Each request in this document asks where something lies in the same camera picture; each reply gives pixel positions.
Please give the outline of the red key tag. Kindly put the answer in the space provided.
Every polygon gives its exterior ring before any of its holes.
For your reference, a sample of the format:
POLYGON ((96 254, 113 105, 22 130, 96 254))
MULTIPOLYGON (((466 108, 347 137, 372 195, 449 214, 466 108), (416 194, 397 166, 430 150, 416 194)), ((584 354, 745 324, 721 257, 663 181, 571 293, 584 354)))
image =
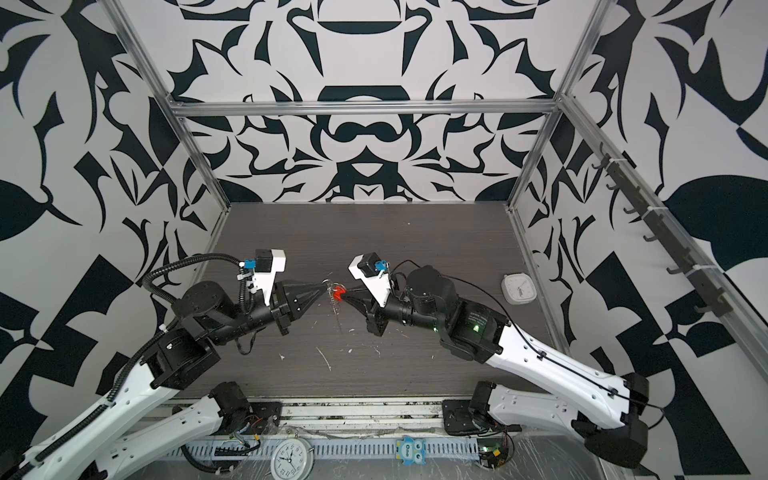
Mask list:
POLYGON ((343 300, 343 295, 345 293, 346 293, 346 289, 343 286, 341 286, 341 285, 335 286, 333 288, 333 290, 332 290, 332 296, 337 301, 342 301, 343 300))

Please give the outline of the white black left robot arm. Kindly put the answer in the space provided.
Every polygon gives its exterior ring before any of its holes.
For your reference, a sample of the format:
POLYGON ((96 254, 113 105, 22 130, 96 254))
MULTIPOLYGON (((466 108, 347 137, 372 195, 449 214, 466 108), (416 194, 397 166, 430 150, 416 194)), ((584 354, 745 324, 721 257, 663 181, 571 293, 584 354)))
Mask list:
POLYGON ((193 285, 172 303, 174 325, 143 345, 92 407, 25 452, 2 454, 2 478, 124 478, 192 440, 240 430, 251 404, 229 381, 192 406, 128 432, 212 368, 220 359, 217 347, 271 324, 286 334, 325 292, 322 283, 278 282, 270 297, 256 294, 253 302, 238 305, 213 281, 193 285))

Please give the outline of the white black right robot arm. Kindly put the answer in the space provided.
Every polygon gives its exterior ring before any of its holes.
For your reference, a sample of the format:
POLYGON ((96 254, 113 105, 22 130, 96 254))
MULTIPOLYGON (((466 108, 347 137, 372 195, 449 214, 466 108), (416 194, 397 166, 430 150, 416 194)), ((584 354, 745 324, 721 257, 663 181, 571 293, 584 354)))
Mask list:
POLYGON ((359 311, 370 333, 391 323, 434 331, 440 345, 462 360, 516 375, 541 388, 530 394, 491 381, 479 382, 468 404, 482 433, 522 427, 559 432, 582 441, 598 458, 628 469, 648 451, 648 380, 589 367, 525 332, 500 308, 461 297, 458 278, 431 266, 417 268, 397 286, 389 270, 352 270, 359 286, 336 287, 333 297, 359 311))

